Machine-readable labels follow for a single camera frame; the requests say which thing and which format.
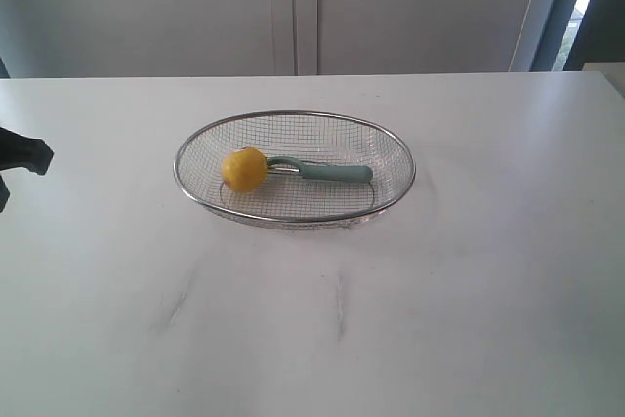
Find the yellow lemon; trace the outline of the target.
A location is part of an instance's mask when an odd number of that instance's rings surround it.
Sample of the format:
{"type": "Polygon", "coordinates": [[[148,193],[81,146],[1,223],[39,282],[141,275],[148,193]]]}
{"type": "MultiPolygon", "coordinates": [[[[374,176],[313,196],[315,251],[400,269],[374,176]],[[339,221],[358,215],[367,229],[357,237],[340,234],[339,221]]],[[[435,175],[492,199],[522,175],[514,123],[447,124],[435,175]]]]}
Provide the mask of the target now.
{"type": "Polygon", "coordinates": [[[238,193],[255,190],[263,183],[267,172],[267,158],[253,147],[246,147],[229,154],[224,159],[221,168],[225,185],[238,193]]]}

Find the teal handled peeler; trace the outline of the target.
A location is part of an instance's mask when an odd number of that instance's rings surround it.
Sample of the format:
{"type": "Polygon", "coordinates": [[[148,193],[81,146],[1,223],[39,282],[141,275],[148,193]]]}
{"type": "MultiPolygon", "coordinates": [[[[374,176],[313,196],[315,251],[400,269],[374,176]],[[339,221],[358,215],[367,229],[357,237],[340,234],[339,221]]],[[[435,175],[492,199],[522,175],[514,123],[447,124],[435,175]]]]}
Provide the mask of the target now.
{"type": "Polygon", "coordinates": [[[373,170],[366,165],[341,166],[322,163],[310,163],[294,157],[276,156],[267,159],[267,166],[271,170],[279,169],[295,172],[306,180],[319,180],[343,183],[368,184],[373,179],[373,170]]]}

